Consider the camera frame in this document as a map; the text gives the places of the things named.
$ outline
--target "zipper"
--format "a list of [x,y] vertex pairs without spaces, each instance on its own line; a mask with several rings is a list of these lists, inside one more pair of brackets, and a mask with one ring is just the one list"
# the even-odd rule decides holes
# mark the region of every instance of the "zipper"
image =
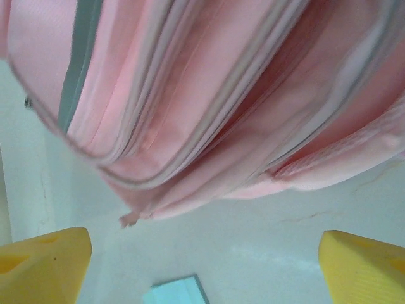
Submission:
[[160,35],[161,37],[167,37],[167,39],[166,41],[162,41],[160,39],[156,45],[156,49],[161,49],[161,46],[159,45],[166,44],[167,51],[162,52],[163,54],[157,58],[155,56],[153,58],[151,66],[157,65],[157,61],[160,58],[162,58],[161,64],[156,73],[148,72],[145,82],[153,83],[150,86],[146,86],[150,89],[148,89],[146,92],[144,92],[145,90],[142,90],[140,94],[146,98],[144,103],[145,106],[143,109],[141,109],[141,111],[137,112],[135,110],[134,113],[128,115],[128,119],[130,120],[134,119],[134,117],[136,118],[130,123],[132,131],[130,132],[128,139],[123,141],[125,144],[121,150],[117,152],[116,159],[136,153],[158,105],[157,101],[159,100],[159,93],[161,93],[161,90],[163,89],[163,85],[165,80],[168,78],[169,71],[174,64],[177,54],[181,51],[182,46],[185,43],[185,39],[187,38],[187,34],[191,29],[191,25],[194,23],[194,20],[198,15],[197,12],[201,10],[202,3],[203,2],[197,0],[177,0],[175,3],[173,3],[171,13],[169,13],[167,18],[167,23],[170,23],[170,19],[178,20],[178,23],[175,27],[171,26],[164,28]]
[[283,84],[284,80],[294,71],[295,67],[298,66],[317,41],[330,19],[336,4],[336,0],[312,0],[310,2],[306,11],[303,13],[303,17],[298,20],[283,43],[282,48],[277,51],[276,55],[262,74],[262,76],[266,73],[270,74],[270,86],[268,87],[268,79],[264,79],[263,82],[265,83],[263,84],[259,83],[260,79],[258,80],[255,87],[263,86],[265,89],[262,89],[261,92],[257,94],[259,97],[254,98],[255,101],[253,104],[247,104],[247,106],[244,106],[245,101],[241,103],[236,109],[233,117],[226,122],[220,133],[214,138],[214,141],[211,142],[199,155],[199,159],[203,158],[213,148],[220,144]]
[[296,20],[304,11],[308,2],[309,0],[284,1],[278,4],[278,11],[274,7],[271,8],[267,19],[255,35],[250,49],[246,50],[246,53],[251,53],[252,55],[250,55],[249,61],[245,61],[246,67],[234,84],[234,89],[228,89],[228,92],[220,92],[219,95],[223,95],[219,99],[220,101],[213,103],[205,114],[206,117],[211,118],[200,121],[189,140],[177,153],[177,156],[166,164],[163,170],[149,179],[138,180],[136,182],[122,179],[107,169],[104,169],[105,173],[127,186],[145,189],[164,183],[195,160],[243,101],[250,88],[257,81],[283,43],[291,28],[295,25]]
[[398,124],[398,120],[405,115],[405,95],[390,105],[381,116],[366,124],[355,133],[329,144],[319,151],[310,153],[297,161],[277,170],[275,177],[283,179],[304,170],[313,168],[322,162],[335,158],[355,147],[368,142],[379,133],[390,130]]
[[156,79],[158,77],[162,78],[161,74],[165,73],[165,70],[172,64],[173,57],[180,49],[182,39],[184,39],[189,29],[189,23],[199,9],[200,4],[201,2],[197,0],[171,1],[159,33],[155,34],[155,41],[148,48],[150,53],[147,60],[149,60],[149,63],[144,69],[145,76],[140,82],[134,82],[132,85],[117,140],[112,145],[113,150],[104,156],[92,156],[90,158],[92,162],[105,166],[125,156],[130,148],[136,151],[156,107],[153,103],[153,94],[156,93],[156,87],[160,85],[158,82],[163,81],[156,81]]
[[384,5],[377,24],[369,35],[349,55],[345,65],[340,69],[334,88],[328,93],[327,100],[317,114],[310,117],[297,130],[294,137],[287,139],[287,144],[277,151],[276,155],[269,155],[268,161],[255,170],[245,181],[255,179],[271,168],[277,169],[287,158],[316,137],[330,122],[343,111],[352,100],[359,88],[371,77],[379,64],[386,58],[393,45],[397,42],[400,33],[404,31],[405,3],[401,0],[392,0],[389,5]]

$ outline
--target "backpack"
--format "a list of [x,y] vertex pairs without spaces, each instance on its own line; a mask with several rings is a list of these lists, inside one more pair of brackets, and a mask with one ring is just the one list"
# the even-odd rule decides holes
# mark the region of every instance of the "backpack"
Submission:
[[402,0],[0,0],[0,56],[131,208],[344,181],[405,150]]

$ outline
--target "white wall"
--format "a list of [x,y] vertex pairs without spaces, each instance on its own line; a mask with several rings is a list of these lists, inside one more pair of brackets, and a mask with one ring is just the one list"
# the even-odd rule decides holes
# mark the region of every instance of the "white wall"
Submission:
[[[3,62],[0,62],[0,93],[3,169],[13,240],[19,240],[45,232],[49,225],[54,227],[51,206],[44,204],[52,200],[44,145],[46,133],[36,115],[24,108],[25,94]],[[38,230],[31,231],[38,224]]]
[[6,185],[4,183],[3,162],[0,151],[0,246],[11,242],[11,227],[8,215]]

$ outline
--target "zipper pull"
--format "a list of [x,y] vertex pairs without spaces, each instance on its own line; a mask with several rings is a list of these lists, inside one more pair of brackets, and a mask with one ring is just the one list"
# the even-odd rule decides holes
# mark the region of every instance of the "zipper pull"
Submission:
[[29,98],[28,96],[25,98],[25,100],[24,100],[24,106],[27,108],[27,109],[31,109],[32,108],[32,99],[31,98]]

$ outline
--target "gray trim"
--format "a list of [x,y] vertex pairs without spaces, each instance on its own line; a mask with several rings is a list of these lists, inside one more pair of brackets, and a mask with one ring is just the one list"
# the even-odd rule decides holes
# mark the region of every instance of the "gray trim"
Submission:
[[89,70],[103,0],[78,0],[72,37],[72,53],[58,113],[58,125],[67,133]]

